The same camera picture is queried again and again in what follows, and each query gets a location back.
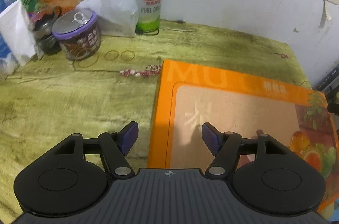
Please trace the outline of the blue water bottle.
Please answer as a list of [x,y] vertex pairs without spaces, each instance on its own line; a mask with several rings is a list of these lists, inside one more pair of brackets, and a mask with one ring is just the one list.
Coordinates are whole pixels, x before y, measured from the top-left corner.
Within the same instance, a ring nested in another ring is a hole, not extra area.
[[0,37],[0,64],[1,76],[11,75],[18,67],[13,53],[2,36]]

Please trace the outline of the white plastic bag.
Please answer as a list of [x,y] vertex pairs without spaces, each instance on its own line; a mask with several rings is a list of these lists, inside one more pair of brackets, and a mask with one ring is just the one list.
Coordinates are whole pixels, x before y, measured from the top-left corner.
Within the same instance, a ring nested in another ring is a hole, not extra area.
[[139,18],[136,0],[81,0],[76,9],[88,9],[97,14],[101,33],[133,38]]

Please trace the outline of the dark glass jar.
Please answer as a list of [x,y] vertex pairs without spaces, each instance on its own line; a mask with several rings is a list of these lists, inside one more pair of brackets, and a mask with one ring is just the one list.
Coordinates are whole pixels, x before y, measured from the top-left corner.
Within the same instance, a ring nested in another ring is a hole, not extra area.
[[47,55],[54,55],[61,51],[57,39],[52,34],[55,21],[61,16],[60,6],[47,7],[33,14],[30,22],[30,30],[35,37],[37,45]]

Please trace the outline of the orange mooncake gift box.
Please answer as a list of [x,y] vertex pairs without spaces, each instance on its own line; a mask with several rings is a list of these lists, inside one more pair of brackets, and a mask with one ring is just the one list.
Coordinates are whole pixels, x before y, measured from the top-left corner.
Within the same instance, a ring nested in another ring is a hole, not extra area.
[[213,157],[201,128],[271,135],[317,169],[326,192],[319,212],[338,213],[338,135],[322,93],[263,77],[166,60],[153,115],[147,166],[200,168]]

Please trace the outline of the purple lidded porridge can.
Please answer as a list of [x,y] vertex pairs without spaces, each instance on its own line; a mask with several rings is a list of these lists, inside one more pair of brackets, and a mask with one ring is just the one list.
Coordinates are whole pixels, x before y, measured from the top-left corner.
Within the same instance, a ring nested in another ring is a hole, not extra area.
[[91,57],[101,46],[97,14],[89,9],[74,9],[60,16],[52,34],[70,61]]

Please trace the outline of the black leaning strip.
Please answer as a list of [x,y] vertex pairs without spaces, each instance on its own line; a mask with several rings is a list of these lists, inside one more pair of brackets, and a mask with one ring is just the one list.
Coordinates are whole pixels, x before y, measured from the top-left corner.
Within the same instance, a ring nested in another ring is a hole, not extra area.
[[315,91],[324,93],[327,99],[332,99],[338,93],[338,65],[314,87]]

